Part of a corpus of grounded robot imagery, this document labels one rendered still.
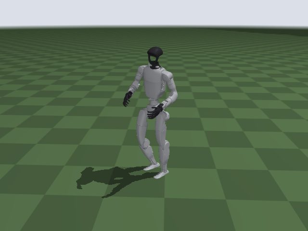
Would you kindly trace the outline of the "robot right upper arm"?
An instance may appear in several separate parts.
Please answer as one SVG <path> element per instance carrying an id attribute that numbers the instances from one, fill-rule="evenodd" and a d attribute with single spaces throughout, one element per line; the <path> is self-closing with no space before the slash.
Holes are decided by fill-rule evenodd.
<path id="1" fill-rule="evenodd" d="M 146 67 L 146 65 L 142 65 L 138 67 L 138 71 L 136 73 L 135 76 L 135 80 L 133 82 L 133 85 L 136 86 L 136 89 L 138 89 L 139 87 L 139 82 L 141 81 L 142 77 L 143 77 L 143 69 Z"/>

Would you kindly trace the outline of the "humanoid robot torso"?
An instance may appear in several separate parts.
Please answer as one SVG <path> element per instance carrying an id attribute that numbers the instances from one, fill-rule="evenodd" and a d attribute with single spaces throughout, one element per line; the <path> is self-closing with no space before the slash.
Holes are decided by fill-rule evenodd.
<path id="1" fill-rule="evenodd" d="M 166 82 L 162 78 L 162 72 L 166 69 L 163 67 L 156 66 L 158 69 L 151 69 L 152 66 L 150 63 L 143 69 L 143 82 L 144 90 L 150 104 L 147 105 L 147 111 L 153 111 L 159 105 L 158 98 L 163 96 L 163 93 L 166 90 Z M 148 113 L 147 114 L 151 114 Z"/>

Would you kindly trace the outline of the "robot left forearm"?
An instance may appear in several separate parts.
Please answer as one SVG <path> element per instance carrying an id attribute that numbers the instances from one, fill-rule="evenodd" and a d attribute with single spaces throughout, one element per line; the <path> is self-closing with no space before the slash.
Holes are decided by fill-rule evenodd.
<path id="1" fill-rule="evenodd" d="M 178 94 L 175 92 L 172 96 L 168 96 L 166 100 L 164 100 L 162 103 L 164 104 L 163 110 L 167 108 L 170 104 L 172 104 L 178 97 Z"/>

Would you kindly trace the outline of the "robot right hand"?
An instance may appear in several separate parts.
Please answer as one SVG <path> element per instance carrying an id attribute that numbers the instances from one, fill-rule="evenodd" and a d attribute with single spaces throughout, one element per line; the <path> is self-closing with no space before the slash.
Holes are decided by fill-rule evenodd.
<path id="1" fill-rule="evenodd" d="M 130 98 L 131 98 L 131 96 L 132 96 L 132 92 L 131 91 L 129 91 L 128 93 L 126 93 L 126 95 L 125 95 L 125 97 L 124 97 L 124 101 L 123 101 L 123 105 L 126 107 L 126 105 L 127 104 L 129 104 L 128 102 L 127 102 L 127 100 L 130 102 Z M 127 104 L 126 104 L 127 103 Z"/>

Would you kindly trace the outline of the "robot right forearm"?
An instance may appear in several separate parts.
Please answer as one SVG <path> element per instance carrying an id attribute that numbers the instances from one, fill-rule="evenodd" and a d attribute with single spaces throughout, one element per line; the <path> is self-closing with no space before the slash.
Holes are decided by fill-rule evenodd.
<path id="1" fill-rule="evenodd" d="M 136 86 L 133 85 L 133 82 L 128 90 L 128 92 L 131 91 L 132 92 L 132 95 L 134 94 L 134 92 L 136 91 Z M 131 96 L 132 97 L 132 96 Z"/>

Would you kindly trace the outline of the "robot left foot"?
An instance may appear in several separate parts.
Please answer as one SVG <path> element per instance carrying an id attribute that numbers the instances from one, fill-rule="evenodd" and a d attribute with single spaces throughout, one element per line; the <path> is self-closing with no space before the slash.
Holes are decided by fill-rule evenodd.
<path id="1" fill-rule="evenodd" d="M 160 171 L 158 174 L 156 174 L 155 176 L 154 176 L 154 178 L 155 179 L 158 179 L 158 178 L 160 178 L 160 177 L 162 177 L 162 176 L 164 176 L 165 174 L 167 174 L 167 173 L 169 173 L 169 171 L 167 170 L 167 172 L 166 173 L 163 173 L 163 171 Z"/>

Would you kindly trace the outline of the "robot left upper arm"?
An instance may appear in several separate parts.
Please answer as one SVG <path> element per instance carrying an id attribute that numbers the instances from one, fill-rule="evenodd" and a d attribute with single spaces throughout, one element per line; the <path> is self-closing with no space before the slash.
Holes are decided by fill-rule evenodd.
<path id="1" fill-rule="evenodd" d="M 169 71 L 163 71 L 162 73 L 163 80 L 167 83 L 168 88 L 170 89 L 170 93 L 168 96 L 172 96 L 176 91 L 176 86 L 173 80 L 173 74 Z"/>

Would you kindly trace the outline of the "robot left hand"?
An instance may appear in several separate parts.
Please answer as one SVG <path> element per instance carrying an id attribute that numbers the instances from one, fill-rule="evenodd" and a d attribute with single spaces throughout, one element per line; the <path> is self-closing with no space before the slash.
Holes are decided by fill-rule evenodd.
<path id="1" fill-rule="evenodd" d="M 149 116 L 148 116 L 149 119 L 154 119 L 156 116 L 158 116 L 159 113 L 163 111 L 163 107 L 162 107 L 163 105 L 164 105 L 164 104 L 161 103 L 161 104 L 159 104 L 157 107 L 152 107 L 152 108 L 155 108 L 155 110 L 150 111 L 150 112 L 148 111 L 148 113 L 151 113 L 151 114 L 147 114 L 147 115 L 149 115 Z"/>

